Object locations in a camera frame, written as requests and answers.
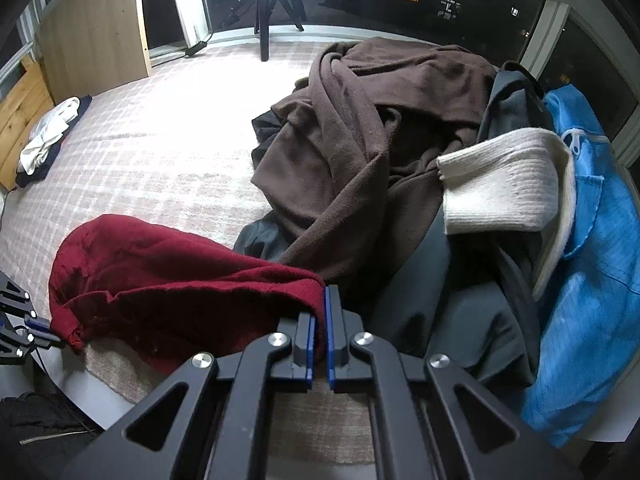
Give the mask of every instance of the blue cloth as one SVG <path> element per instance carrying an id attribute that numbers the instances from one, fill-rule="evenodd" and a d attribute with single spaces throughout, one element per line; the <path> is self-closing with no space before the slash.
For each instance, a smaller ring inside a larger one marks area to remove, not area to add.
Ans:
<path id="1" fill-rule="evenodd" d="M 554 129 L 562 135 L 577 128 L 594 135 L 604 135 L 604 130 L 586 97 L 573 85 L 549 92 L 543 99 L 554 118 Z"/>
<path id="2" fill-rule="evenodd" d="M 640 345 L 640 220 L 610 143 L 574 87 L 544 99 L 557 133 L 572 130 L 575 224 L 540 302 L 536 383 L 512 403 L 524 421 L 562 446 L 610 394 Z"/>

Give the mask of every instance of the red cloth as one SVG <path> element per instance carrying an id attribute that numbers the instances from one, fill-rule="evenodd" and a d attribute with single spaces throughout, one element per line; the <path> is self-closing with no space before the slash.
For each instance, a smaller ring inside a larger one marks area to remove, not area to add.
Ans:
<path id="1" fill-rule="evenodd" d="M 121 339 L 165 374 L 197 352 L 240 351 L 300 311 L 318 320 L 316 356 L 325 348 L 319 276 L 127 216 L 100 216 L 62 242 L 49 304 L 52 331 L 74 350 Z"/>

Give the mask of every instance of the bed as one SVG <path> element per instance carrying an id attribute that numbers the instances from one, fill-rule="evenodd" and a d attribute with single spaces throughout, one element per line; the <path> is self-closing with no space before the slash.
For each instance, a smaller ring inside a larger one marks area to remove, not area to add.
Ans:
<path id="1" fill-rule="evenodd" d="M 57 248 L 75 227 L 103 213 L 135 216 L 232 247 L 245 224 L 270 210 L 250 183 L 256 145 L 250 121 L 308 75 L 324 45 L 274 43 L 268 63 L 260 62 L 252 44 L 212 47 L 94 96 L 47 178 L 9 194 L 0 269 L 30 291 L 40 316 L 49 317 L 47 282 Z M 161 381 L 114 340 L 92 343 L 79 362 L 69 359 L 67 351 L 63 367 L 86 368 L 130 402 Z M 276 398 L 270 455 L 373 462 L 363 399 L 329 394 L 324 377 L 319 368 L 312 392 Z"/>

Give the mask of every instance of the wooden board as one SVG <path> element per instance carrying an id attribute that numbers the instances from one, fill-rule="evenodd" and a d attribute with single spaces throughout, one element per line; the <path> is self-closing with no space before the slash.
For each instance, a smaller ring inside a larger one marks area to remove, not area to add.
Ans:
<path id="1" fill-rule="evenodd" d="M 148 77 L 142 0 L 52 0 L 38 40 L 56 103 Z"/>
<path id="2" fill-rule="evenodd" d="M 15 187 L 20 152 L 31 130 L 53 108 L 40 65 L 29 56 L 22 65 L 26 73 L 0 102 L 0 184 L 8 190 Z"/>

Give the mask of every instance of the white towel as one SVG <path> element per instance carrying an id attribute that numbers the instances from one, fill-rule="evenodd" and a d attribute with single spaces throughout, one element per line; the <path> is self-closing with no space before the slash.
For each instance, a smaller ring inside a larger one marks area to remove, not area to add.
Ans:
<path id="1" fill-rule="evenodd" d="M 574 159 L 553 132 L 522 128 L 437 160 L 447 234 L 542 232 L 533 297 L 545 290 L 575 212 Z"/>
<path id="2" fill-rule="evenodd" d="M 33 174 L 46 160 L 49 148 L 62 138 L 68 123 L 78 116 L 79 105 L 80 99 L 71 97 L 43 115 L 29 134 L 29 143 L 20 153 L 18 171 Z"/>

